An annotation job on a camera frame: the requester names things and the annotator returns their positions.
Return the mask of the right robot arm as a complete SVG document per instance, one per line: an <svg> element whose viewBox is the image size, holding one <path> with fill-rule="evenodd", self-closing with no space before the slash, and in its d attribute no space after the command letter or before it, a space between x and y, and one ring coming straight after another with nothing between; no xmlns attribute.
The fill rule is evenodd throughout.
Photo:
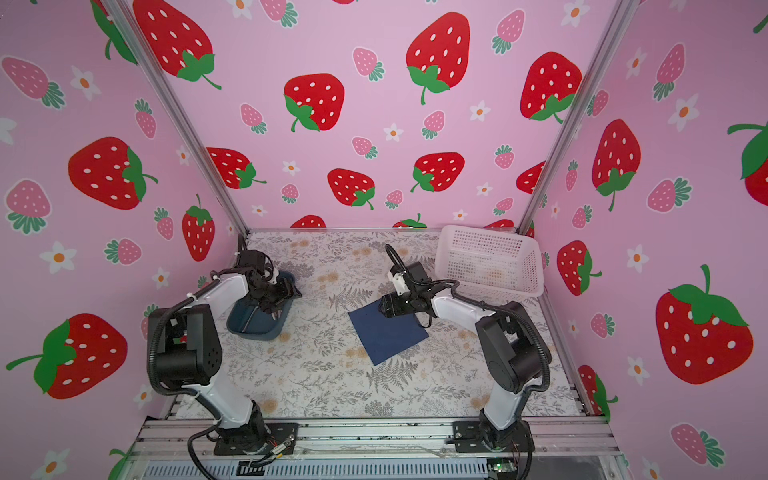
<svg viewBox="0 0 768 480"><path fill-rule="evenodd" d="M381 298L379 311L387 318L425 313L474 329L494 385L479 414L478 433L472 438L490 451L504 451L516 435L532 442L523 412L533 393L551 383L551 352L524 306L512 301L491 305L460 293L391 293Z"/></svg>

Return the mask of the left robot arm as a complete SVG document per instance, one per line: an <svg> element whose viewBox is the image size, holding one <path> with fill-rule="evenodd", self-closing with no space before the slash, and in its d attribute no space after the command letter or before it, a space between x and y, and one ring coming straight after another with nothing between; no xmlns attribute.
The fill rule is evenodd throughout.
<svg viewBox="0 0 768 480"><path fill-rule="evenodd" d="M295 423L268 423L259 405L229 379L216 320L234 317L236 334L250 340L277 337L301 293L290 273L251 268L216 272L210 285L148 320L147 375L164 396L186 395L213 418L217 455L289 454Z"/></svg>

